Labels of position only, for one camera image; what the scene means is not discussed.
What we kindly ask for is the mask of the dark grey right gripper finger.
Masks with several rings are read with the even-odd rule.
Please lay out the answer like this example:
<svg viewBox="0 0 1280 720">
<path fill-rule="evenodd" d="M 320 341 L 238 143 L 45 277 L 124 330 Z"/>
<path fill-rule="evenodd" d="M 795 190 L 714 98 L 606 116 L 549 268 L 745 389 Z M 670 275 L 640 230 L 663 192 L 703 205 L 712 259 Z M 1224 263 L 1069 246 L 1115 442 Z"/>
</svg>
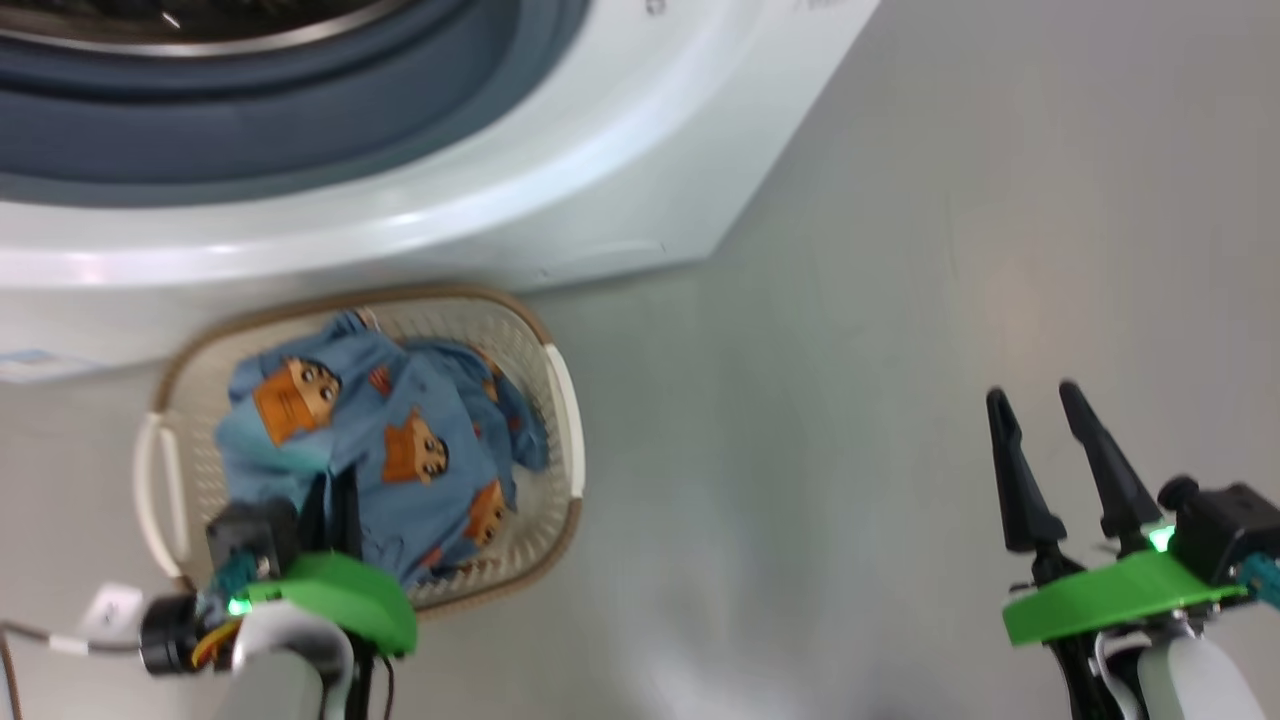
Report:
<svg viewBox="0 0 1280 720">
<path fill-rule="evenodd" d="M 1117 441 L 1100 420 L 1075 380 L 1059 383 L 1059 397 L 1071 436 L 1085 451 L 1100 497 L 1103 536 L 1119 543 L 1128 556 L 1151 548 L 1144 527 L 1164 520 L 1164 511 L 1151 496 Z"/>
<path fill-rule="evenodd" d="M 1034 553 L 1065 541 L 1066 528 L 1041 493 L 1023 451 L 1021 425 L 1004 389 L 987 392 L 986 411 L 1006 551 Z"/>
</svg>

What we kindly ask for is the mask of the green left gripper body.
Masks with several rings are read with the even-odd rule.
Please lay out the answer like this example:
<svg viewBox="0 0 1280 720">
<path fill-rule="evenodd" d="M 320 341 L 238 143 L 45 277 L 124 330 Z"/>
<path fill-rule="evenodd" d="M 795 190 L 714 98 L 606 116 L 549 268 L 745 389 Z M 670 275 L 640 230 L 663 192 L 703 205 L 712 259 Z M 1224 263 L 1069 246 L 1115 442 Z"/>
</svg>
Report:
<svg viewBox="0 0 1280 720">
<path fill-rule="evenodd" d="M 282 577 L 248 584 L 230 596 L 230 615 L 252 615 L 287 601 L 401 659 L 419 647 L 417 616 L 398 580 L 343 553 L 305 553 Z"/>
</svg>

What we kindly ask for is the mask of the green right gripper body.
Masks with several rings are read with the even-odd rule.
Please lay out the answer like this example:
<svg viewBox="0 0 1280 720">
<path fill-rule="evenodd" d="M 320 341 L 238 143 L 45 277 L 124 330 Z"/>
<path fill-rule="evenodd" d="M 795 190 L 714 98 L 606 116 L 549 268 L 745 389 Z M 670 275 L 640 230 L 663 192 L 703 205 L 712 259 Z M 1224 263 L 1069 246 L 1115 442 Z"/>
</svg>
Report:
<svg viewBox="0 0 1280 720">
<path fill-rule="evenodd" d="M 1238 584 L 1204 583 L 1169 552 L 1147 551 L 1010 600 L 1004 625 L 1012 646 L 1043 644 L 1247 596 Z"/>
</svg>

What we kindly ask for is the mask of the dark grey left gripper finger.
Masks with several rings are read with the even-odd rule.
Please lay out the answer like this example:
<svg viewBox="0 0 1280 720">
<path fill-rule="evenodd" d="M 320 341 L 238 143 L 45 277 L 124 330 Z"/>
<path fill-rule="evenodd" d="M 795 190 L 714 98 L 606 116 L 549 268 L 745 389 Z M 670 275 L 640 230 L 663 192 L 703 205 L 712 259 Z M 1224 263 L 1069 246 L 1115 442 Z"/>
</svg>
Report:
<svg viewBox="0 0 1280 720">
<path fill-rule="evenodd" d="M 355 468 L 347 468 L 333 478 L 333 550 L 349 557 L 364 556 Z"/>
<path fill-rule="evenodd" d="M 325 551 L 328 536 L 328 475 L 316 475 L 298 511 L 298 544 L 302 553 Z"/>
</svg>

